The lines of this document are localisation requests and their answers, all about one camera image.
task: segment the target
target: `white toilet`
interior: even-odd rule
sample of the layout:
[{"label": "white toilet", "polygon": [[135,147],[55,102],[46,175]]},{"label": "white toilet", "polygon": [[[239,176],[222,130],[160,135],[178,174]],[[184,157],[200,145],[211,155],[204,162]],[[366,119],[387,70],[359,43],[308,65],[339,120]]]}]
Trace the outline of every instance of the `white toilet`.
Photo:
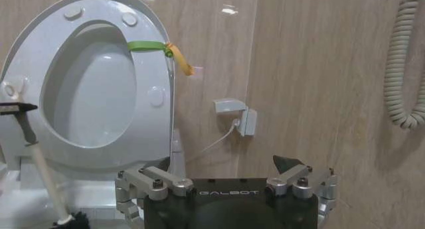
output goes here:
[{"label": "white toilet", "polygon": [[[140,0],[62,0],[22,32],[0,75],[0,102],[39,106],[27,114],[45,157],[67,205],[91,220],[122,218],[122,169],[171,157],[171,171],[184,175],[174,62],[163,51],[131,52],[139,40],[168,42]],[[0,145],[0,228],[35,228],[57,217],[11,115],[0,117]]]}]

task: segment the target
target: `beige coiled cable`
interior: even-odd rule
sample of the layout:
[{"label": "beige coiled cable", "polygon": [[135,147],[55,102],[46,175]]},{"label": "beige coiled cable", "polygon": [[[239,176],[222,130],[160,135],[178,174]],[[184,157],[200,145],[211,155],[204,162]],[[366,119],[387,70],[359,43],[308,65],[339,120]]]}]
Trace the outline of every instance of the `beige coiled cable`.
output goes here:
[{"label": "beige coiled cable", "polygon": [[419,101],[410,114],[404,108],[403,86],[410,39],[420,0],[402,0],[391,47],[388,51],[384,96],[392,121],[402,128],[415,129],[425,124],[425,76],[423,76]]}]

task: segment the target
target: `green rubber band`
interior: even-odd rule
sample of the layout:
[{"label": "green rubber band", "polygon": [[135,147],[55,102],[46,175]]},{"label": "green rubber band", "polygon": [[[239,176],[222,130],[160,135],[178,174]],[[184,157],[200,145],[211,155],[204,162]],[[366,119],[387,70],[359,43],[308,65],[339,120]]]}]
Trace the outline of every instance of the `green rubber band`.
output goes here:
[{"label": "green rubber band", "polygon": [[167,57],[174,57],[174,52],[159,41],[131,41],[127,43],[130,51],[164,51]]}]

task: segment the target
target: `black bristles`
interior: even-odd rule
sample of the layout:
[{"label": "black bristles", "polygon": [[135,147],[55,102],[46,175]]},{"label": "black bristles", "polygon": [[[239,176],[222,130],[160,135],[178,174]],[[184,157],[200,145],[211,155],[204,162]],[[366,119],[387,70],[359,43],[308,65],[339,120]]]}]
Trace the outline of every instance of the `black bristles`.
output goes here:
[{"label": "black bristles", "polygon": [[86,213],[79,212],[78,214],[72,214],[74,219],[64,225],[58,225],[54,223],[54,227],[51,229],[90,229],[90,222]]}]

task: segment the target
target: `toilet lid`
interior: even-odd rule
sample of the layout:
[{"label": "toilet lid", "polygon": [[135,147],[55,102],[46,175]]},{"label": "toilet lid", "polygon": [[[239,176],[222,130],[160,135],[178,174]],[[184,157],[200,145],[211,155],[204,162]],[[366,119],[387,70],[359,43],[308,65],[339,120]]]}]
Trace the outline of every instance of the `toilet lid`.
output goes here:
[{"label": "toilet lid", "polygon": [[[0,75],[0,101],[27,113],[45,156],[82,168],[116,168],[171,154],[174,63],[127,42],[168,42],[139,0],[63,0],[22,32]],[[13,116],[0,117],[10,167],[29,155]]]}]

